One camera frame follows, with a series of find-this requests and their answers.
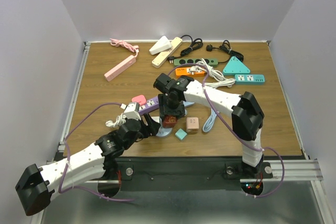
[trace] pink object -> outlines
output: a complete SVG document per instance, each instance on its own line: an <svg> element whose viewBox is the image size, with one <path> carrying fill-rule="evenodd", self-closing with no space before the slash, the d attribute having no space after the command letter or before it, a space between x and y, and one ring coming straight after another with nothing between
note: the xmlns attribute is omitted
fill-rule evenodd
<svg viewBox="0 0 336 224"><path fill-rule="evenodd" d="M136 58L137 58L138 52L139 52L139 46L132 46L131 44L128 44L127 42L125 42L123 40L117 40L117 39L110 39L110 40L111 40L111 45L112 46L115 46L115 47L122 46L124 48L127 48L131 52L135 52L135 55L128 56L126 59L124 59L118 65L116 65L114 68L112 68L106 74L104 74L105 79L107 81L113 80L115 77L117 77L124 70L126 70L130 66L132 66L136 62L136 60L137 60Z"/></svg>
<svg viewBox="0 0 336 224"><path fill-rule="evenodd" d="M140 106L142 106L142 105L146 104L147 100L146 100L145 96L143 94L141 94L137 97L133 97L132 102L137 102L138 104L140 104Z"/></svg>
<svg viewBox="0 0 336 224"><path fill-rule="evenodd" d="M196 133L199 126L198 118L187 118L187 133Z"/></svg>

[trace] purple power strip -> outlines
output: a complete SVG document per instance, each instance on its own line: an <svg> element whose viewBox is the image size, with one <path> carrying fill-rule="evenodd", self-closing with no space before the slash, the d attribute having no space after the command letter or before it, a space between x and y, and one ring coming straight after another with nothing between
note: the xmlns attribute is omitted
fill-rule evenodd
<svg viewBox="0 0 336 224"><path fill-rule="evenodd" d="M145 105L140 106L139 114L143 115L144 113L152 112L153 110L157 110L159 108L159 100L158 97L153 97L146 101Z"/></svg>

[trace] orange power strip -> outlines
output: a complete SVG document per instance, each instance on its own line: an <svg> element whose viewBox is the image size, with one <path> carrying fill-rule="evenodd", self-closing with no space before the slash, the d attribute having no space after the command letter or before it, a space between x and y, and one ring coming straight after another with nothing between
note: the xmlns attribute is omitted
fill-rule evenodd
<svg viewBox="0 0 336 224"><path fill-rule="evenodd" d="M175 74L177 77L180 76L205 76L205 72L203 70L198 70L194 72L194 74L190 73L190 67L187 68L176 68L175 69Z"/></svg>

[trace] gray floor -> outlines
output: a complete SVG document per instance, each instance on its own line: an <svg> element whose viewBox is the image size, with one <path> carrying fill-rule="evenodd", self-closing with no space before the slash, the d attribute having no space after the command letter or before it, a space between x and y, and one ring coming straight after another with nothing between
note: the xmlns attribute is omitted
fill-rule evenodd
<svg viewBox="0 0 336 224"><path fill-rule="evenodd" d="M224 190L120 192L117 197L136 200L107 202L85 191L70 191L50 204L42 223L323 223L310 182L286 182L261 199Z"/></svg>

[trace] light blue cord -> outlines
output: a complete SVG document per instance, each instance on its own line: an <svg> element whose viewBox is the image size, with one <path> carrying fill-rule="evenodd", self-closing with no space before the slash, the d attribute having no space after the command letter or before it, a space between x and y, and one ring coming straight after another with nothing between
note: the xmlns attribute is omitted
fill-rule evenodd
<svg viewBox="0 0 336 224"><path fill-rule="evenodd" d="M205 121L205 123L203 125L203 128L202 128L203 132L208 133L212 129L212 127L215 124L216 117L217 117L217 115L216 115L215 111L213 109L211 109L211 115Z"/></svg>

